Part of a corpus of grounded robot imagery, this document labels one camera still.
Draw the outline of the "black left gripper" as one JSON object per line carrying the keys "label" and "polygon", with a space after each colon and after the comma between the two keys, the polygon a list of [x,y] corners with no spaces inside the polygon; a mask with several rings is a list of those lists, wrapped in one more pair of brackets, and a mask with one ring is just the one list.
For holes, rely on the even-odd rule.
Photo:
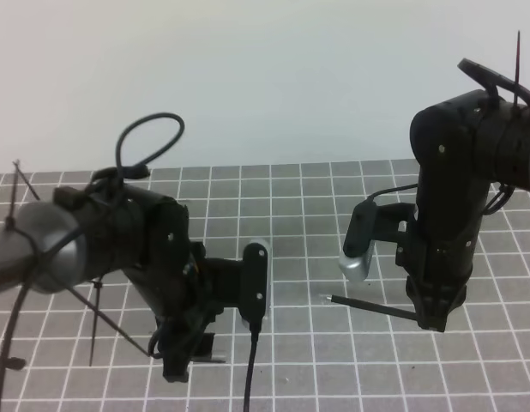
{"label": "black left gripper", "polygon": [[156,330],[148,352],[168,383],[187,383],[191,356],[209,324],[238,307],[242,260],[207,257],[201,241],[154,247],[127,277],[151,309]]}

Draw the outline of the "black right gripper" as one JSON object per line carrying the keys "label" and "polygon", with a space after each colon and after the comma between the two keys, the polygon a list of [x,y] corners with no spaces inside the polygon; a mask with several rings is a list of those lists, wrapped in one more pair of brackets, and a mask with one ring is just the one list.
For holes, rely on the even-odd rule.
{"label": "black right gripper", "polygon": [[486,179],[422,171],[415,204],[377,207],[378,239],[402,249],[395,262],[408,274],[406,293],[421,329],[444,332],[466,298],[487,197]]}

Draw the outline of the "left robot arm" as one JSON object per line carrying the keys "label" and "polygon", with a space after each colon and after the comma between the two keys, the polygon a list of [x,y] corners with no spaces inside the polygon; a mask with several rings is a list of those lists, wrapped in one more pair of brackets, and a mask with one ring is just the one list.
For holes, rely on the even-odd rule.
{"label": "left robot arm", "polygon": [[98,171],[83,189],[60,186],[48,202],[10,209],[0,230],[0,293],[20,289],[17,319],[29,290],[100,288],[121,271],[155,318],[142,352],[162,361],[166,380],[184,382],[191,361],[210,360],[208,326],[226,308],[259,329],[268,276],[263,245],[247,245],[239,260],[209,257],[189,226],[174,198],[129,185],[115,169]]}

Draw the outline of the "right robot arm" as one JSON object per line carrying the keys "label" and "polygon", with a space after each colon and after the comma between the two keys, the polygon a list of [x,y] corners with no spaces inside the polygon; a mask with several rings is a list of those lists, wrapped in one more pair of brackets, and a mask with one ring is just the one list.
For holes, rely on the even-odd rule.
{"label": "right robot arm", "polygon": [[474,90],[418,112],[409,136],[419,180],[395,262],[419,327],[443,331],[467,296],[491,184],[530,191],[530,108]]}

